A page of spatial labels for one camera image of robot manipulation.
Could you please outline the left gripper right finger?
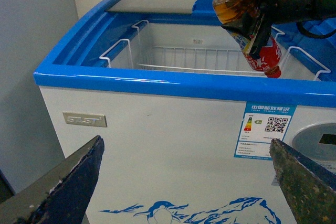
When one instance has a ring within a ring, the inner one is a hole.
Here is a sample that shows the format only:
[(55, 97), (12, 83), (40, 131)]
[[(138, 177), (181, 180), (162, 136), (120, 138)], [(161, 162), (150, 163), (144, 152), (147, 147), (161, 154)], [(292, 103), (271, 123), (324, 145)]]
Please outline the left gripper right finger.
[(271, 140), (269, 151), (296, 222), (335, 223), (335, 174), (280, 140)]

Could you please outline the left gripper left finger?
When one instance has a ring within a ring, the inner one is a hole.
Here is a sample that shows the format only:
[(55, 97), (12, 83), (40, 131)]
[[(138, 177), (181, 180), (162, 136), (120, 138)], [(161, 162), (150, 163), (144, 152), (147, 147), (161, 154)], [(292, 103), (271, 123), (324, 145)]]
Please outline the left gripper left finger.
[(82, 223), (98, 182), (104, 141), (95, 136), (1, 204), (1, 223)]

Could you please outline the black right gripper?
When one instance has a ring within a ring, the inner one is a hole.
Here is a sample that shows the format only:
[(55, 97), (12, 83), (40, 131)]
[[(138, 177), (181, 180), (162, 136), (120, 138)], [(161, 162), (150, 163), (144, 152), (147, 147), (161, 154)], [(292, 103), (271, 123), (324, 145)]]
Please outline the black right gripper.
[(253, 59), (259, 59), (261, 49), (267, 45), (270, 37), (271, 25), (294, 21), (294, 16), (289, 10), (289, 4), (289, 0), (257, 0), (257, 7), (262, 14), (261, 17), (258, 12), (253, 15), (245, 12), (241, 18), (222, 24), (221, 27), (245, 38), (252, 38), (248, 54)]

